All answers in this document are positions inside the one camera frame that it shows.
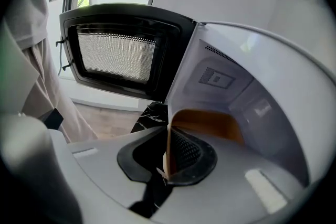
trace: beige pants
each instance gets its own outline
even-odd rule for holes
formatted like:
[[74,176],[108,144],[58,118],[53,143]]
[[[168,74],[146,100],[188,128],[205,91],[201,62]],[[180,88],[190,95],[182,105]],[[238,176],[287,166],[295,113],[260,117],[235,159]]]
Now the beige pants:
[[33,47],[23,50],[23,54],[39,72],[39,77],[25,102],[22,112],[38,118],[57,108],[64,118],[59,130],[68,143],[97,139],[94,131],[60,87],[48,41],[44,39]]

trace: mesh screen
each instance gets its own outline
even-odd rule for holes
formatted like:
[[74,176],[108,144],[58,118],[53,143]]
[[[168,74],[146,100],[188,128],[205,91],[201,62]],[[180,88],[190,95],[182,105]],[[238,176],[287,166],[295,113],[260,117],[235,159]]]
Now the mesh screen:
[[126,35],[78,33],[86,69],[148,81],[155,42]]
[[201,156],[198,146],[174,130],[171,130],[171,151],[176,161],[177,172],[194,165]]

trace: vent grille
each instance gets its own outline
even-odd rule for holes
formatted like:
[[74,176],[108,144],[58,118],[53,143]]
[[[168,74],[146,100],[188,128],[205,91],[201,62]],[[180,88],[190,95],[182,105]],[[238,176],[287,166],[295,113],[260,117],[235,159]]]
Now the vent grille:
[[201,150],[178,132],[171,131],[171,150],[176,161],[176,171],[184,170],[199,160]]
[[234,59],[230,58],[228,55],[222,53],[221,51],[215,49],[214,47],[206,46],[205,49],[206,49],[206,50],[209,50],[209,51],[211,51],[211,52],[213,52],[213,53],[215,53],[215,54],[217,54],[217,55],[219,55],[219,56],[224,57],[225,59],[229,60],[230,62],[235,63],[236,65],[239,65]]
[[207,67],[198,82],[227,90],[235,79],[236,78],[221,73],[211,67]]
[[79,48],[86,69],[147,82],[155,42],[105,33],[78,33]]

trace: wooden floor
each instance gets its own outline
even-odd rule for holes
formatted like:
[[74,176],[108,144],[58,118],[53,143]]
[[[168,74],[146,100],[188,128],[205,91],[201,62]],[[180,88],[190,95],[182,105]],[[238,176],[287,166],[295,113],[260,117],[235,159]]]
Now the wooden floor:
[[76,104],[75,106],[95,131],[99,139],[129,134],[141,112],[95,108]]

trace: black marble surface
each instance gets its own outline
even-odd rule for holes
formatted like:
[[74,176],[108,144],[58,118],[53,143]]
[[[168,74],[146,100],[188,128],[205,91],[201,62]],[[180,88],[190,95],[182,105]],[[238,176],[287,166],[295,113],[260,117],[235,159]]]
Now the black marble surface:
[[148,128],[168,125],[167,105],[161,102],[152,102],[138,118],[131,133]]

